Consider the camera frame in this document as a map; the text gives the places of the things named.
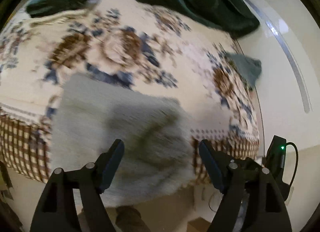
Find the small teal cloth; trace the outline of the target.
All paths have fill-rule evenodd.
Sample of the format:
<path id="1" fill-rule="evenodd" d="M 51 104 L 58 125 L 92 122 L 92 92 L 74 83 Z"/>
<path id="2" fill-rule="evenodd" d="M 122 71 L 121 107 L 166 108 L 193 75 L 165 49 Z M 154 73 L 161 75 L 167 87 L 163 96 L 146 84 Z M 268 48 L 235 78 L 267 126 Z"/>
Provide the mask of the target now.
<path id="1" fill-rule="evenodd" d="M 225 57 L 248 85 L 248 88 L 255 88 L 255 83 L 262 72 L 261 61 L 243 54 L 235 53 L 225 53 Z"/>

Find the folded cream garment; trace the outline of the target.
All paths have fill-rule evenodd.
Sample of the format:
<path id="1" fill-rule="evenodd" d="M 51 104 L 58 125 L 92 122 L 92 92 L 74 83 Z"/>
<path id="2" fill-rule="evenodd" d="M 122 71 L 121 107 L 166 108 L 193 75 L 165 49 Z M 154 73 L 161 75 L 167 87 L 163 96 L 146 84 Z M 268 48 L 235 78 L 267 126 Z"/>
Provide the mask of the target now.
<path id="1" fill-rule="evenodd" d="M 37 25 L 52 25 L 54 23 L 61 24 L 71 19 L 79 19 L 86 17 L 90 11 L 90 9 L 67 10 L 63 12 L 58 12 L 54 15 L 26 19 L 23 21 L 23 25 L 32 28 L 36 27 Z"/>

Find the floral bed sheet mattress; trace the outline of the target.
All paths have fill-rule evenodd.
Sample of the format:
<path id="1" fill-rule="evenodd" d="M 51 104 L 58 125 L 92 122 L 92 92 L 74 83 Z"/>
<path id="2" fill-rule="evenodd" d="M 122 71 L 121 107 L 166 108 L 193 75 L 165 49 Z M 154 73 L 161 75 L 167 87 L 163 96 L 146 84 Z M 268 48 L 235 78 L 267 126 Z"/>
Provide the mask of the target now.
<path id="1" fill-rule="evenodd" d="M 225 57 L 230 34 L 136 0 L 95 0 L 86 17 L 28 27 L 21 7 L 1 30 L 1 161 L 32 180 L 50 172 L 51 130 L 75 73 L 177 99 L 193 117 L 188 137 L 236 158 L 255 158 L 251 90 Z"/>

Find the grey fleece pants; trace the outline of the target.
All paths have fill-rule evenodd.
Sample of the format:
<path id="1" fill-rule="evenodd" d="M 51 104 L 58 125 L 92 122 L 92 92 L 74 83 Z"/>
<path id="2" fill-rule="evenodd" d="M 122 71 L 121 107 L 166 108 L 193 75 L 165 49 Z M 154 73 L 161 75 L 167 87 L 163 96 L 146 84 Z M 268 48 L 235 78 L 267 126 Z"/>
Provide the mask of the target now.
<path id="1" fill-rule="evenodd" d="M 195 179 L 188 115 L 178 100 L 72 75 L 53 116 L 50 167 L 73 171 L 116 139 L 124 156 L 101 199 L 107 207 L 174 194 Z"/>

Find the white bed headboard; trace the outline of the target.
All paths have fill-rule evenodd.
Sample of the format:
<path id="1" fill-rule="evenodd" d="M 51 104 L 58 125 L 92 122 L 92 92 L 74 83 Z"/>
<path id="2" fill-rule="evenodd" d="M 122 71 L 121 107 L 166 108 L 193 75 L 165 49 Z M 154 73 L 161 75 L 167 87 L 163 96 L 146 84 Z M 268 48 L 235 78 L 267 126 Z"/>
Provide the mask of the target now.
<path id="1" fill-rule="evenodd" d="M 294 142 L 301 162 L 319 153 L 319 28 L 300 0 L 244 0 L 260 27 L 240 38 L 262 63 L 256 91 L 268 147 L 275 135 Z"/>

